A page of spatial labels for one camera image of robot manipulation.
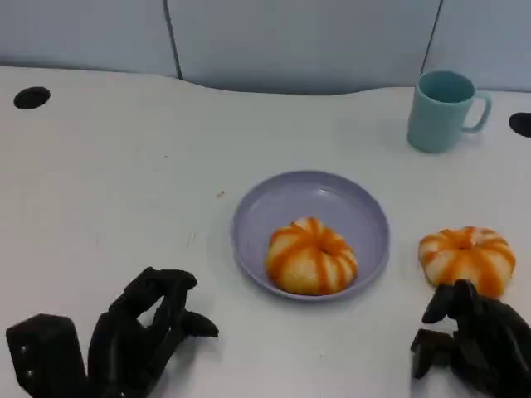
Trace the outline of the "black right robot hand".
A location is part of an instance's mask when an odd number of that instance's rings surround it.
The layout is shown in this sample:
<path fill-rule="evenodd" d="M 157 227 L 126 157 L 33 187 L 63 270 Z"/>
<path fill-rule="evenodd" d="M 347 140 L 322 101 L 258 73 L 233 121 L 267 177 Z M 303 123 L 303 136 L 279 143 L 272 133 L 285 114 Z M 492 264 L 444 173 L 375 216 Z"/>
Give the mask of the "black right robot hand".
<path fill-rule="evenodd" d="M 488 396 L 530 396 L 530 326 L 511 306 L 459 279 L 436 288 L 421 321 L 444 318 L 456 321 L 453 333 L 420 328 L 412 341 L 414 379 L 434 366 L 448 367 Z"/>

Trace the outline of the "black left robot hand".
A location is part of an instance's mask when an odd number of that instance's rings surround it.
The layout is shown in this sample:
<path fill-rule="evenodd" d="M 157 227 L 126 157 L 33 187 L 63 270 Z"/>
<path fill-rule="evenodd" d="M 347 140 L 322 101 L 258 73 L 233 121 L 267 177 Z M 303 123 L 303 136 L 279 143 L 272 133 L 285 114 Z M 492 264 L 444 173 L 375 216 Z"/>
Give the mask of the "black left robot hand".
<path fill-rule="evenodd" d="M 186 310 L 196 285 L 187 271 L 148 267 L 100 315 L 88 351 L 95 397 L 146 397 L 184 340 L 219 335 L 210 319 Z"/>

